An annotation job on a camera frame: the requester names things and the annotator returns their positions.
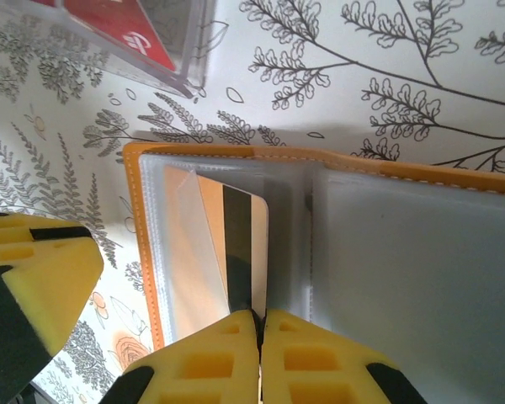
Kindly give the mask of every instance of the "wallpaper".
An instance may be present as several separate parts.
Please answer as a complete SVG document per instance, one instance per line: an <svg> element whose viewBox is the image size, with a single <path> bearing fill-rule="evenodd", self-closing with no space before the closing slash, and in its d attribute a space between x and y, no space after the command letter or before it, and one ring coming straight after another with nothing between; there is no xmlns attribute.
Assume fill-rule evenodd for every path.
<svg viewBox="0 0 505 404"><path fill-rule="evenodd" d="M60 403L98 402L152 351L125 143L312 146L505 173L505 0L220 0L210 26L205 85L186 99L108 73L107 52L59 26L0 21L0 211L81 221L105 259L36 378Z"/></svg>

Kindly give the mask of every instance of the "red label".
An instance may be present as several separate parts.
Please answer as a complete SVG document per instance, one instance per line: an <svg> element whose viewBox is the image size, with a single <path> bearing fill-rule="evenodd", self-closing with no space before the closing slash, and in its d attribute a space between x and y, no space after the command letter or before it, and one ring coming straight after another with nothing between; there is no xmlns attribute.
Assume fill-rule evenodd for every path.
<svg viewBox="0 0 505 404"><path fill-rule="evenodd" d="M168 70L176 71L157 33L151 27L150 20L136 0L66 0L64 3L67 10L84 23L103 31Z"/></svg>

